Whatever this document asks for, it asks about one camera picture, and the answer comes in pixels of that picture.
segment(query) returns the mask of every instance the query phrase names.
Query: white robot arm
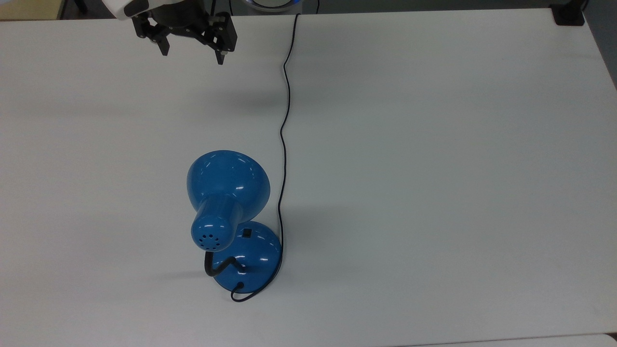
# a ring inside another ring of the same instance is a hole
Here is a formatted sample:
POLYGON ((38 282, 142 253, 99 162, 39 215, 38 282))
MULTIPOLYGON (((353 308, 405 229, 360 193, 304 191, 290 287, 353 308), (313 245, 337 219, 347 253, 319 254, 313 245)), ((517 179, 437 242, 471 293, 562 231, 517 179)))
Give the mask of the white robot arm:
POLYGON ((133 21, 135 33, 158 44, 160 52, 169 52, 167 35, 191 37, 210 46, 217 62, 223 65, 225 54, 236 48, 238 36, 227 12, 206 11, 203 0, 103 0, 118 19, 133 21), (156 25, 150 23, 153 18, 156 25))

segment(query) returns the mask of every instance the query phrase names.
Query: white table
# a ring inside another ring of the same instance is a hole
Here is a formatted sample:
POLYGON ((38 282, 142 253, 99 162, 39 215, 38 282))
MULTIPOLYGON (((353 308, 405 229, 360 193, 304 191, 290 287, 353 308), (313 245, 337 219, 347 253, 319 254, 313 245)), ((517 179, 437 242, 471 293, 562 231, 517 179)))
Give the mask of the white table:
POLYGON ((186 172, 270 176, 292 17, 225 64, 130 22, 0 23, 4 346, 394 346, 617 330, 617 93, 548 9, 302 16, 286 254, 244 303, 203 273, 186 172))

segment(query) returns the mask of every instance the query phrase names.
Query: cable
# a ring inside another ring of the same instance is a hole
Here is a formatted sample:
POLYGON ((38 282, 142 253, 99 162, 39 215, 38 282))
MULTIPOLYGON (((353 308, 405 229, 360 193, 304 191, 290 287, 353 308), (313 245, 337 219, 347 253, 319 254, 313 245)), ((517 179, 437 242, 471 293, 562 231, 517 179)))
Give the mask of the cable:
POLYGON ((204 257, 204 269, 205 269, 205 274, 210 276, 210 277, 214 277, 218 274, 220 274, 221 272, 223 272, 223 270, 225 270, 229 265, 233 265, 238 271, 245 273, 245 267, 240 264, 236 258, 234 257, 228 257, 227 259, 225 259, 216 269, 212 268, 212 258, 213 258, 214 253, 212 252, 206 252, 205 253, 205 257, 204 257))
POLYGON ((287 58, 285 58, 285 62, 283 63, 283 72, 285 74, 285 82, 287 83, 287 111, 285 112, 285 118, 283 118, 283 123, 281 124, 281 128, 278 131, 279 137, 281 138, 281 144, 283 145, 283 183, 281 184, 281 194, 279 194, 278 196, 278 204, 276 205, 276 211, 278 213, 278 224, 281 228, 281 256, 278 259, 276 269, 274 270, 274 272, 272 273, 272 276, 270 276, 268 281, 266 281, 266 283, 262 285, 260 288, 258 288, 257 290, 249 294, 248 296, 245 296, 244 298, 241 298, 241 299, 234 298, 233 296, 239 289, 242 289, 244 287, 244 283, 238 282, 238 285, 236 285, 236 288, 234 288, 231 291, 231 299, 233 301, 236 301, 237 303, 247 301, 248 299, 251 299, 253 296, 259 294, 265 287, 267 287, 270 284, 270 282, 272 282, 272 280, 274 280, 274 278, 278 274, 278 271, 281 268, 281 264, 283 263, 283 249, 285 245, 284 243, 285 237, 283 233, 283 216, 281 214, 281 202, 283 201, 285 183, 287 182, 287 146, 285 145, 285 139, 283 137, 283 128, 285 127, 285 124, 287 123, 287 118, 289 118, 289 109, 291 108, 291 87, 289 86, 289 77, 287 76, 287 62, 289 61, 289 57, 291 56, 291 51, 294 48, 294 41, 296 40, 296 25, 298 23, 299 15, 300 14, 296 14, 296 17, 294 18, 294 28, 291 33, 291 44, 289 45, 289 52, 287 53, 287 58))

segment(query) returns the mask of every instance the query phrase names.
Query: lamp head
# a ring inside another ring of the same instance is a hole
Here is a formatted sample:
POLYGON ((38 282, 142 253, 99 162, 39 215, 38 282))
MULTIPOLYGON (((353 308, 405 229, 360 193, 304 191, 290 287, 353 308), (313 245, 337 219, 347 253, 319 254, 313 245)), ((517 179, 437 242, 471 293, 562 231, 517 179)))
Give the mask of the lamp head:
POLYGON ((189 169, 186 187, 197 211, 191 236, 209 252, 229 247, 238 224, 253 219, 270 197, 263 168, 234 151, 214 151, 198 158, 189 169))

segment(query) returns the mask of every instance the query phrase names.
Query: blue lamp base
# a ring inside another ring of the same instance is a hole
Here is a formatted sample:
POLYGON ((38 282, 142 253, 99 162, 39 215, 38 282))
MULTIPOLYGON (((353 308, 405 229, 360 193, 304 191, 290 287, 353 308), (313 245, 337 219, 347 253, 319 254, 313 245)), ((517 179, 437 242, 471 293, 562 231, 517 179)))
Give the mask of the blue lamp base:
POLYGON ((229 247, 213 254, 212 267, 217 268, 228 257, 236 258, 244 265, 246 272, 228 266, 214 279, 229 291, 242 282, 244 287, 236 292, 252 293, 266 284, 276 271, 281 257, 281 243, 270 228, 250 220, 238 225, 236 236, 229 247))

